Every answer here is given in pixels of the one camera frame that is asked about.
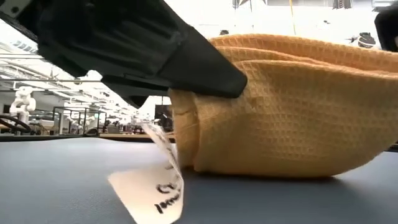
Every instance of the yellow towel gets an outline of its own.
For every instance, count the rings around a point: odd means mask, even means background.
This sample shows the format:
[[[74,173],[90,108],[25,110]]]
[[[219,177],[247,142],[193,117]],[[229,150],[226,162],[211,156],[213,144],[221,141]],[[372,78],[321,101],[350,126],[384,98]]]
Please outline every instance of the yellow towel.
[[[327,177],[398,140],[398,54],[281,35],[210,42],[248,85],[238,99],[170,90],[183,167]]]

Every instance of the metal frame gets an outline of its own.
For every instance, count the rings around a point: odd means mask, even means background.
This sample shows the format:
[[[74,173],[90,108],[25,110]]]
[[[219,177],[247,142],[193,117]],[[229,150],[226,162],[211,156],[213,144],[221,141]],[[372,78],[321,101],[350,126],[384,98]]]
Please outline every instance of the metal frame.
[[[73,110],[74,108],[79,108],[79,107],[66,107],[66,106],[54,106],[53,110],[52,110],[52,120],[55,122],[55,113],[57,110],[68,110],[70,112],[70,116],[72,117],[72,112],[78,112],[79,113],[79,118],[78,118],[78,124],[80,124],[80,120],[81,120],[81,114],[83,113],[82,111],[79,110]],[[95,113],[98,114],[98,120],[97,120],[97,129],[100,129],[100,114],[104,113],[105,114],[105,120],[108,117],[108,114],[104,111],[100,111],[100,110],[91,110],[89,108],[84,108],[84,119],[83,119],[83,133],[84,130],[86,128],[86,117],[87,117],[87,113]],[[58,133],[62,134],[62,129],[63,127],[61,127],[61,119],[63,119],[63,113],[58,113],[59,114],[59,120],[58,120]],[[68,125],[68,134],[70,134],[70,127],[71,127],[71,122],[69,121],[69,125]]]

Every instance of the paper label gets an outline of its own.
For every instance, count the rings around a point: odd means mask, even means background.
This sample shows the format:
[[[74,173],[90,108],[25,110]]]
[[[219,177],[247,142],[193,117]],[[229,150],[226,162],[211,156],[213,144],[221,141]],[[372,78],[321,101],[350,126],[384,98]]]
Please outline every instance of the paper label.
[[[137,224],[171,224],[181,217],[184,181],[173,150],[163,129],[144,124],[169,161],[109,176],[109,182]]]

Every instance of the white robot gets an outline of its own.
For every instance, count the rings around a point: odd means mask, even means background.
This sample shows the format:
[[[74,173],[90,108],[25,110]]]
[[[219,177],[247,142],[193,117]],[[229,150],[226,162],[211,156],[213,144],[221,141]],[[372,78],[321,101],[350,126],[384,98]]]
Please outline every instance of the white robot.
[[[70,116],[67,116],[67,120],[69,121],[69,122],[71,122],[71,124],[72,125],[75,125],[75,126],[77,126],[77,128],[79,129],[79,130],[82,130],[83,129],[83,120],[81,120],[80,121],[80,124],[78,124],[78,121],[77,120],[74,120],[74,119],[72,119]],[[93,122],[95,120],[95,117],[94,116],[90,116],[90,117],[88,117],[88,118],[86,118],[86,128],[87,127],[89,127],[89,125],[91,124],[91,122]]]
[[[36,100],[32,98],[32,92],[32,87],[20,87],[15,92],[15,100],[10,106],[10,115],[16,116],[20,114],[18,119],[25,124],[29,123],[29,113],[36,110]]]

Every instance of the workbench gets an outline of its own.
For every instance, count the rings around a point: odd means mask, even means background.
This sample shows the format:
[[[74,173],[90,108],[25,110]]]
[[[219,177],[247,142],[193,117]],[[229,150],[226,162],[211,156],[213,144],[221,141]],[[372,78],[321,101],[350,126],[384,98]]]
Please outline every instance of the workbench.
[[[152,143],[0,142],[1,224],[134,224],[107,177],[163,160]],[[186,171],[177,224],[396,224],[397,170],[398,153],[384,152],[359,169],[311,182]]]
[[[150,138],[147,134],[99,134],[101,138]],[[173,134],[166,135],[169,139],[173,139],[175,136]]]

